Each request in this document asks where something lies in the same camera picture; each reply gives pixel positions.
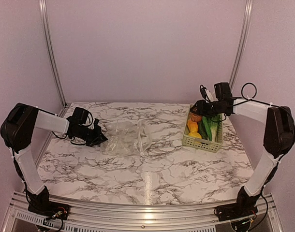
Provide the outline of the yellow orange fake corn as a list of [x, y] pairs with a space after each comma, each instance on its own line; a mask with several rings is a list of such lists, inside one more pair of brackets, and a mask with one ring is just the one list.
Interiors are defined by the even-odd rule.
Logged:
[[189, 132], [198, 132], [198, 123], [196, 121], [192, 121], [189, 119], [187, 121], [187, 127], [189, 129]]

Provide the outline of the polka dot zip top bag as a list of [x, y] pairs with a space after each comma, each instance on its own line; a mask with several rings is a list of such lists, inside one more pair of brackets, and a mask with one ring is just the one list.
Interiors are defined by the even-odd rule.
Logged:
[[101, 152], [109, 156], [143, 155], [152, 144], [150, 125], [144, 120], [111, 124], [105, 135], [108, 140], [101, 144]]

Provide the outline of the yellow fake fruit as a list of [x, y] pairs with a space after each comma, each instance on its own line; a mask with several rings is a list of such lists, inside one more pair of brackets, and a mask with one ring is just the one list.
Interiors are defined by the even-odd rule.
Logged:
[[188, 136], [196, 139], [202, 139], [202, 136], [198, 132], [189, 132]]

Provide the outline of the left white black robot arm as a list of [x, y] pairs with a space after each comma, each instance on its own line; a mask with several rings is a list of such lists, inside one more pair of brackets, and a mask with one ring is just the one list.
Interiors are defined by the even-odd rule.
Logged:
[[49, 200], [49, 192], [37, 172], [31, 151], [31, 140], [35, 129], [57, 132], [73, 139], [83, 140], [89, 147], [100, 145], [108, 139], [98, 125], [98, 119], [86, 123], [90, 112], [76, 107], [68, 118], [62, 118], [34, 106], [18, 103], [8, 114], [0, 128], [5, 145], [12, 152], [15, 168], [22, 179], [30, 208], [50, 215], [55, 208]]

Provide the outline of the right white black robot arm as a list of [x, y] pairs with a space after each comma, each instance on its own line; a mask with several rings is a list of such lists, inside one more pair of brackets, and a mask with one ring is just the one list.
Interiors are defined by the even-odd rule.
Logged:
[[245, 116], [263, 123], [265, 127], [263, 154], [251, 178], [239, 190], [235, 203], [215, 208], [220, 220], [225, 220], [257, 212], [257, 200], [274, 177], [281, 159], [295, 144], [295, 121], [287, 106], [258, 101], [244, 94], [234, 97], [227, 82], [215, 84], [214, 90], [215, 96], [212, 97], [206, 87], [200, 86], [203, 99], [198, 100], [190, 112], [206, 119], [220, 114]]

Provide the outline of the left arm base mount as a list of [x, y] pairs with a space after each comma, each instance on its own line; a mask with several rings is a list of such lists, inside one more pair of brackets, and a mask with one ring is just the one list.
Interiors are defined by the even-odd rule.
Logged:
[[58, 212], [62, 212], [60, 216], [56, 216], [55, 218], [59, 218], [62, 220], [66, 220], [68, 218], [68, 214], [70, 211], [70, 206], [68, 204], [63, 204], [63, 203], [56, 203], [56, 202], [51, 202], [49, 205], [46, 206], [37, 206], [34, 207], [31, 204], [28, 206], [28, 211], [46, 216], [47, 218], [49, 217], [50, 219], [53, 219], [53, 215], [55, 215]]

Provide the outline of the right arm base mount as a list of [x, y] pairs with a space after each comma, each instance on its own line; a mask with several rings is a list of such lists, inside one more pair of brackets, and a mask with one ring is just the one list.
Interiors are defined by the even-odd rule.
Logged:
[[257, 213], [258, 209], [255, 205], [240, 207], [237, 203], [219, 205], [214, 209], [214, 214], [218, 217], [219, 221], [243, 218]]

